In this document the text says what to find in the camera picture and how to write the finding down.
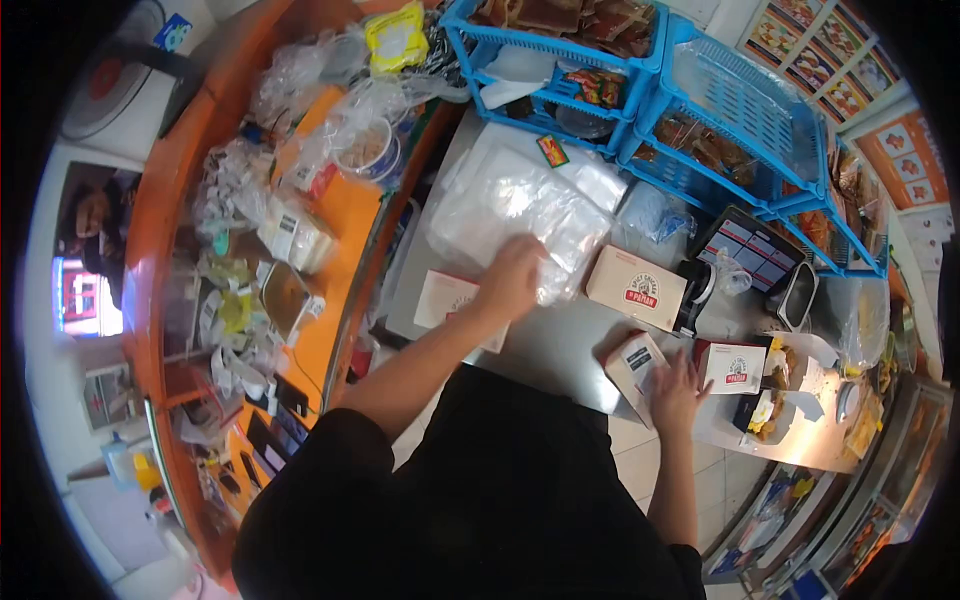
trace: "cardboard box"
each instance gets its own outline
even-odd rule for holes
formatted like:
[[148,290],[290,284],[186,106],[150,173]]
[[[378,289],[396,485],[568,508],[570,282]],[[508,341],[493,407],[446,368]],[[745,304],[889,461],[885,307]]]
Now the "cardboard box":
[[[414,324],[433,329],[455,315],[464,306],[470,304],[480,286],[459,277],[444,275],[439,271],[426,272]],[[507,339],[509,324],[504,325],[496,335],[480,345],[480,348],[499,354]]]
[[647,399],[652,387],[650,371],[665,365],[666,358],[648,333],[638,333],[617,348],[604,362],[604,372],[639,415],[647,429],[654,429]]
[[686,279],[614,246],[600,251],[587,282],[587,298],[672,331]]
[[693,344],[693,363],[703,387],[713,380],[712,394],[756,394],[760,391],[767,347],[755,344],[709,342]]

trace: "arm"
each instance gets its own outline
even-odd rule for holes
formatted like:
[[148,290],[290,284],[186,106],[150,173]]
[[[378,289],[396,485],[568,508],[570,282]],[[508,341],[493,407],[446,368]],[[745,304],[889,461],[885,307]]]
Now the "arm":
[[536,305],[538,265],[546,255],[532,235],[507,242],[469,306],[347,391],[345,408],[362,413],[393,441],[474,348]]
[[669,367],[654,372],[651,416],[660,433],[660,472],[647,518],[667,544],[697,545],[697,505],[693,487],[693,440],[697,409],[709,396],[710,381],[698,394],[697,373],[681,350]]

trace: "person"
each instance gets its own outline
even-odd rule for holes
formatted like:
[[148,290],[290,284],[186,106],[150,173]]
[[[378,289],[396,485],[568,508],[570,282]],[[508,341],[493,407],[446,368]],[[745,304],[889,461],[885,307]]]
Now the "person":
[[107,278],[117,310],[123,293],[127,230],[140,177],[118,170],[103,186],[81,183],[60,223],[60,252],[78,255],[88,273]]
[[[460,367],[535,306],[545,256],[532,235],[510,240],[471,304],[317,421],[241,524],[232,574],[244,598],[706,597],[691,430],[712,382],[698,390],[682,353],[653,375],[660,473],[647,516],[617,477],[604,416]],[[391,443],[448,376],[422,443],[391,472]]]

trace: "hand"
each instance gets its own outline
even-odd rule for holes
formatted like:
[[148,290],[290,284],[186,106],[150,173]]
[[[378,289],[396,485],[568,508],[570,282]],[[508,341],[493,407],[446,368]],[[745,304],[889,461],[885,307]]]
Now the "hand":
[[465,311],[491,331],[527,314],[537,304],[540,260],[546,256],[546,248],[532,234],[512,237],[497,252]]
[[693,419],[704,398],[713,388],[711,379],[698,391],[696,370],[686,358],[686,352],[678,351],[669,360],[669,366],[654,367],[653,393],[650,400],[650,416],[663,440],[689,440]]

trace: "black shirt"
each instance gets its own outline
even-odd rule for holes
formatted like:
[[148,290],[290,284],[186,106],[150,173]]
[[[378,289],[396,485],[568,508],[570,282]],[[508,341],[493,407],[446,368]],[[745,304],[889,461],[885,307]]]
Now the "black shirt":
[[704,598],[700,555],[660,541],[590,413],[462,367],[391,473],[380,428],[330,411],[250,506],[241,594]]

